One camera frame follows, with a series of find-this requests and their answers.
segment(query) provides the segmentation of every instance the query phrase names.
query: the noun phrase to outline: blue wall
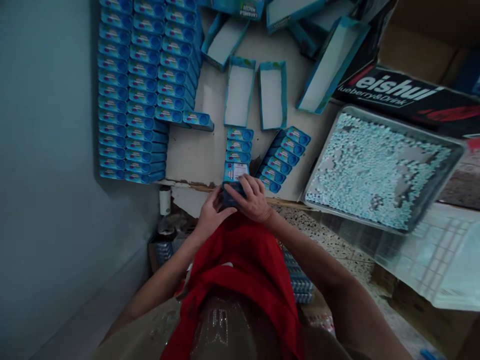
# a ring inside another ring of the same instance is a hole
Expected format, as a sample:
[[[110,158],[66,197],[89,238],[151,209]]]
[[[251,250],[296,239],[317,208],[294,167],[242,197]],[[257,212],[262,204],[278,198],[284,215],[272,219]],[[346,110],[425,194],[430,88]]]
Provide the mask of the blue wall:
[[[30,358],[156,224],[156,186],[97,175],[99,12],[0,1],[1,359]]]

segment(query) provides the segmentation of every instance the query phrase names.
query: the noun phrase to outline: speckled tile floor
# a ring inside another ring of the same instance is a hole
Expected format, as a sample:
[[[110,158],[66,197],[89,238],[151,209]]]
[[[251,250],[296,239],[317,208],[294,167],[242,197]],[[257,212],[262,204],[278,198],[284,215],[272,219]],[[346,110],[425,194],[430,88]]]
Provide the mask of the speckled tile floor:
[[[275,206],[275,209],[290,224],[296,226],[301,232],[322,246],[360,281],[375,300],[387,323],[414,359],[420,359],[420,349],[432,348],[418,331],[389,306],[386,300],[387,294],[378,286],[370,283],[374,262],[367,255],[361,251],[356,251],[350,244],[305,212],[283,206]]]

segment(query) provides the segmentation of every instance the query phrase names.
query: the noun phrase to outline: black cardboard box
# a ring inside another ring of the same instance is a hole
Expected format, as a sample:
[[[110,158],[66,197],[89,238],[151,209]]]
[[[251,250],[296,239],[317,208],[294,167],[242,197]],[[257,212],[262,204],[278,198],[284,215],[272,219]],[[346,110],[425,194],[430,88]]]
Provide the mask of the black cardboard box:
[[[448,88],[480,46],[480,1],[367,0],[371,30],[333,97],[458,139],[480,137],[480,99]]]

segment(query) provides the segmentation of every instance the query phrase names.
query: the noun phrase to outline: metal tray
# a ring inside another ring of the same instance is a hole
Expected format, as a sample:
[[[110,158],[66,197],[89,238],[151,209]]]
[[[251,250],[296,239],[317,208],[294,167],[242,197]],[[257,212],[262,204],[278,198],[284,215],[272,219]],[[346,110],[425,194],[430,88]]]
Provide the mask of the metal tray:
[[[309,191],[310,187],[311,186],[316,187],[315,175],[318,172],[324,153],[327,150],[327,147],[329,146],[330,140],[335,132],[337,122],[342,113],[347,113],[354,117],[361,118],[364,121],[370,121],[371,123],[374,123],[374,124],[386,125],[397,133],[409,136],[411,138],[418,139],[419,141],[427,141],[431,144],[438,144],[451,149],[451,153],[448,156],[448,158],[445,159],[442,162],[442,164],[440,164],[440,167],[435,171],[435,174],[428,180],[428,182],[425,184],[423,189],[420,191],[420,195],[414,201],[411,209],[412,210],[411,217],[407,223],[407,230],[389,227],[378,222],[374,222],[365,218],[358,217],[356,215],[343,212],[341,210],[337,210],[327,205],[321,205],[316,202],[308,201],[306,199],[307,192]],[[429,206],[438,198],[443,188],[447,184],[448,180],[452,176],[457,163],[461,160],[466,149],[467,149],[467,146],[460,140],[439,136],[437,134],[425,131],[423,129],[420,129],[411,125],[407,125],[405,123],[399,122],[397,120],[388,118],[383,115],[376,114],[374,112],[365,110],[363,108],[352,106],[352,105],[346,105],[340,109],[340,111],[338,112],[335,118],[335,121],[333,122],[330,133],[328,134],[328,137],[325,141],[325,145],[323,146],[320,156],[318,157],[316,164],[312,168],[310,179],[308,180],[305,190],[303,191],[301,200],[305,205],[313,209],[318,209],[324,213],[337,215],[342,218],[350,219],[361,224],[369,225],[374,228],[388,231],[390,233],[406,235],[411,233],[415,229],[417,224],[422,220],[423,216],[427,212],[427,209],[429,208]]]

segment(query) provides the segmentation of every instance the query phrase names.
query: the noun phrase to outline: white table surface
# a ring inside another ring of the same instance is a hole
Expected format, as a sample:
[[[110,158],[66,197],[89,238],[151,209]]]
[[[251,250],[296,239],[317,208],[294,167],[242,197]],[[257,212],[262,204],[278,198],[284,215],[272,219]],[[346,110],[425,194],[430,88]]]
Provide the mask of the white table surface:
[[[205,33],[208,32],[214,18],[215,12],[202,9]],[[314,63],[300,55],[298,44],[285,29],[268,35],[263,22],[251,21],[235,55],[256,60],[257,69],[261,62],[286,61],[287,126],[297,127],[310,135],[312,139],[300,162],[287,176],[281,190],[277,194],[268,192],[268,196],[296,202],[307,185],[310,169],[322,150],[339,106],[330,103],[321,115],[295,109],[295,102],[304,88]],[[223,125],[227,82],[228,67],[222,73],[204,61],[200,71],[195,110],[210,114],[215,123],[215,129],[212,133],[171,126],[166,177],[159,183],[171,185],[174,181],[203,184],[210,187],[222,184],[228,130]],[[277,132],[277,130],[261,131],[259,102],[257,73],[247,126],[255,131],[251,152],[252,161],[265,155]]]

